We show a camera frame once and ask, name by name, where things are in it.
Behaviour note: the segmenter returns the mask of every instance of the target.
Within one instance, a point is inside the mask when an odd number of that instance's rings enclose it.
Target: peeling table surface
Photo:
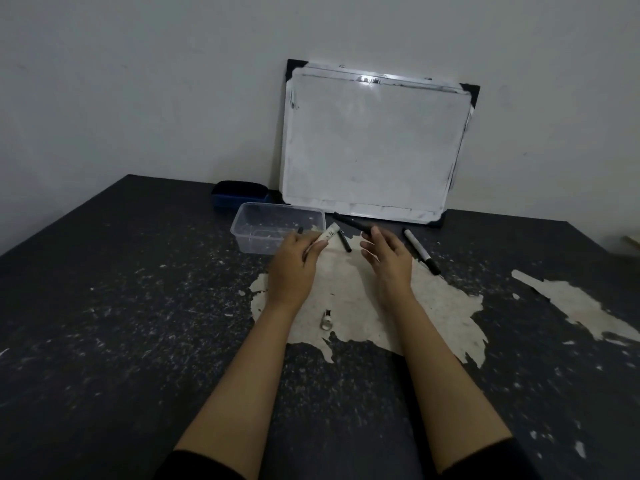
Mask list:
[[[269,261],[239,252],[211,188],[130,175],[0,258],[2,478],[151,477],[171,451],[251,329]],[[564,222],[450,210],[411,229],[447,282],[483,295],[486,360],[465,368],[540,473],[636,478],[640,344],[595,340],[511,272],[567,281],[640,330],[637,271]],[[428,475],[404,358],[331,348],[334,364],[287,346],[263,478]]]

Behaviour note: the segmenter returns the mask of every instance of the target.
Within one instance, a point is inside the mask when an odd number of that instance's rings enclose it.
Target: blue eraser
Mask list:
[[[269,190],[265,185],[238,180],[223,180],[211,191],[213,207],[237,209],[245,202],[268,202]]]

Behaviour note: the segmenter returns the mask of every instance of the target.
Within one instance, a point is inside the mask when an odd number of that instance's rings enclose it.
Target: forearm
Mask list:
[[[415,298],[392,307],[438,472],[511,436]]]
[[[267,306],[176,449],[258,477],[294,314]]]

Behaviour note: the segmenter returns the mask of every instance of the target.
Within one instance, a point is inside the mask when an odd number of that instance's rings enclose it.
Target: clear plastic container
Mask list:
[[[231,234],[240,250],[252,254],[275,254],[286,234],[302,227],[303,232],[326,229],[324,212],[277,203],[247,202],[240,206]]]

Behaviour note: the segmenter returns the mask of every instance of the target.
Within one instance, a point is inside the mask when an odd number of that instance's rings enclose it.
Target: whiteboard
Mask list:
[[[308,64],[287,81],[280,191],[327,212],[440,218],[473,107],[459,84]]]

